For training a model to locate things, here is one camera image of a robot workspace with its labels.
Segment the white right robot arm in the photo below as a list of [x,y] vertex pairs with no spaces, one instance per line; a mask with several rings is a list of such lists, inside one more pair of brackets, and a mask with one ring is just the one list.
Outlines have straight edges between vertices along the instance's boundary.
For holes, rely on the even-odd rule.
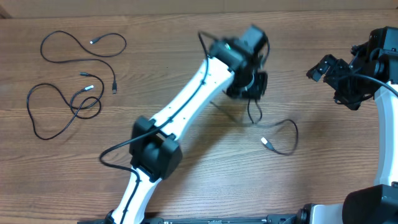
[[373,186],[348,194],[343,203],[307,204],[294,223],[397,224],[397,28],[371,31],[367,42],[351,48],[350,63],[331,54],[307,72],[335,91],[338,105],[356,111],[373,98],[379,121],[379,156]]

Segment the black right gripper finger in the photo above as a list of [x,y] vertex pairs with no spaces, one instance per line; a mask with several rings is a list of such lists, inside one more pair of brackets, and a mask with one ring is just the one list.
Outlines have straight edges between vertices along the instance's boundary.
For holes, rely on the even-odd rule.
[[330,68],[336,65],[336,62],[337,59],[332,54],[326,55],[306,73],[306,76],[318,82]]
[[336,91],[333,99],[337,105],[345,105],[353,111],[358,110],[361,105],[361,95],[358,94],[346,95]]

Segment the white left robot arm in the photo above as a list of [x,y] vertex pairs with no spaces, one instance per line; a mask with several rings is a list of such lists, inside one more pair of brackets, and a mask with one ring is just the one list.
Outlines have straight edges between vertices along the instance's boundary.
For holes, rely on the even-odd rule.
[[258,101],[267,86],[262,67],[269,54],[266,33],[251,25],[241,37],[213,39],[204,48],[205,59],[181,92],[150,119],[138,117],[131,138],[103,151],[99,161],[107,167],[126,170],[131,176],[118,207],[105,223],[141,223],[155,188],[167,179],[182,160],[180,141],[196,117],[220,93],[232,99]]

